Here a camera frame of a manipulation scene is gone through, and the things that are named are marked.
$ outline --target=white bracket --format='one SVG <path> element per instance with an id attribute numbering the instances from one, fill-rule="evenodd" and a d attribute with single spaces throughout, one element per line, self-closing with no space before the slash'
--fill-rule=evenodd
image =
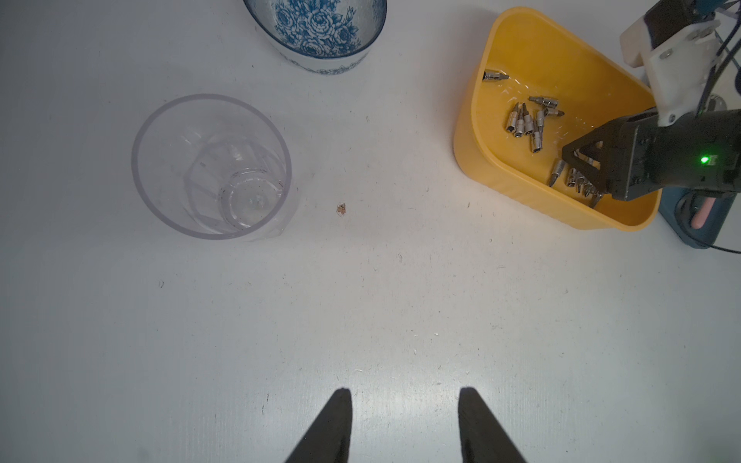
<path id="1" fill-rule="evenodd" d="M 651 48 L 643 17 L 620 35 L 622 58 L 630 67 L 645 66 L 659 111 L 659 126 L 672 125 L 694 112 L 720 44 L 714 31 L 720 21 L 690 24 L 658 47 Z"/>

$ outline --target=white table surface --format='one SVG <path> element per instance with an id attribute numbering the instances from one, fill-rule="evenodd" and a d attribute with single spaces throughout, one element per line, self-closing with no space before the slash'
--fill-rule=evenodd
<path id="1" fill-rule="evenodd" d="M 525 4 L 619 61 L 653 3 Z M 241 0 L 0 3 L 0 461 L 282 462 L 344 386 L 352 462 L 459 462 L 467 385 L 530 463 L 739 461 L 741 259 L 660 217 L 576 231 L 456 165 L 516 5 L 392 1 L 360 66 L 317 76 Z M 144 119 L 202 92 L 284 134 L 279 238 L 189 238 L 134 189 Z"/>

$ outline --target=black cable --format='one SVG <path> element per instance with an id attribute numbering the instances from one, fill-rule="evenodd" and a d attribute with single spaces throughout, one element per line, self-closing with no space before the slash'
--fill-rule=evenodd
<path id="1" fill-rule="evenodd" d="M 690 198 L 694 195 L 694 193 L 687 193 L 684 198 L 682 198 L 679 203 L 677 203 L 677 208 L 674 210 L 674 218 L 677 220 L 677 224 L 679 224 L 679 228 L 682 229 L 682 232 L 687 235 L 689 239 L 696 242 L 697 244 L 701 244 L 702 246 L 711 247 L 713 249 L 717 249 L 718 251 L 723 251 L 725 253 L 731 253 L 731 254 L 741 254 L 741 251 L 728 249 L 727 247 L 720 247 L 715 246 L 714 244 L 709 244 L 704 242 L 701 239 L 697 239 L 694 236 L 692 236 L 687 229 L 687 226 L 685 225 L 685 219 L 689 220 L 689 214 L 687 214 L 687 217 L 684 217 L 684 211 L 685 209 L 689 212 L 689 204 L 691 203 Z"/>
<path id="2" fill-rule="evenodd" d="M 734 26 L 734 33 L 738 30 L 738 24 L 741 24 L 741 12 L 739 12 L 739 18 L 736 21 L 736 26 Z M 726 44 L 726 42 L 730 42 L 732 36 L 728 36 L 728 38 L 723 42 L 723 44 Z M 715 66 L 713 66 L 710 69 L 710 75 L 708 76 L 708 83 L 705 84 L 705 89 L 702 91 L 702 96 L 700 96 L 700 102 L 697 105 L 697 111 L 695 112 L 695 117 L 699 117 L 702 112 L 705 110 L 705 105 L 708 103 L 708 98 L 710 98 L 710 93 L 713 91 L 713 87 L 715 87 L 715 84 L 720 80 L 720 76 L 723 74 L 723 71 L 728 67 L 728 65 L 733 61 L 734 56 L 736 53 L 738 53 L 739 49 L 741 49 L 741 39 L 739 39 L 738 42 L 734 45 L 734 47 L 728 51 L 728 56 L 725 57 L 725 59 L 720 63 L 720 66 L 718 66 L 717 70 Z"/>
<path id="3" fill-rule="evenodd" d="M 725 48 L 728 46 L 728 44 L 731 43 L 731 39 L 736 35 L 736 32 L 738 32 L 739 27 L 741 27 L 741 9 L 739 9 L 738 16 L 739 17 L 736 18 L 736 25 L 731 30 L 731 33 L 728 34 L 728 37 L 725 38 L 725 40 L 723 41 L 722 45 L 720 45 L 720 48 L 715 53 L 715 56 L 720 56 L 723 53 L 723 50 L 725 50 Z"/>

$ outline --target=floral pattern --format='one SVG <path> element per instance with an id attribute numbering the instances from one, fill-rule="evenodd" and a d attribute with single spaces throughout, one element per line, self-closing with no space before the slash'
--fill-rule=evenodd
<path id="1" fill-rule="evenodd" d="M 355 9 L 336 12 L 340 0 L 278 0 L 273 3 L 276 30 L 295 51 L 317 58 L 334 58 L 360 46 L 353 26 Z"/>

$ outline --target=yellow plastic bin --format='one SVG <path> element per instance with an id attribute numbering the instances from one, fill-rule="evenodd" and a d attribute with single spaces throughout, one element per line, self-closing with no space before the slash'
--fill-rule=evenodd
<path id="1" fill-rule="evenodd" d="M 509 80 L 483 82 L 484 69 Z M 559 99 L 560 118 L 547 117 L 543 150 L 532 153 L 530 137 L 505 130 L 518 101 L 535 118 L 529 96 Z M 580 230 L 614 227 L 635 231 L 656 216 L 661 192 L 624 202 L 605 196 L 596 209 L 566 187 L 562 175 L 548 187 L 561 147 L 595 127 L 655 106 L 651 91 L 603 54 L 538 11 L 505 11 L 491 28 L 484 56 L 468 85 L 453 150 L 463 172 L 490 188 Z"/>

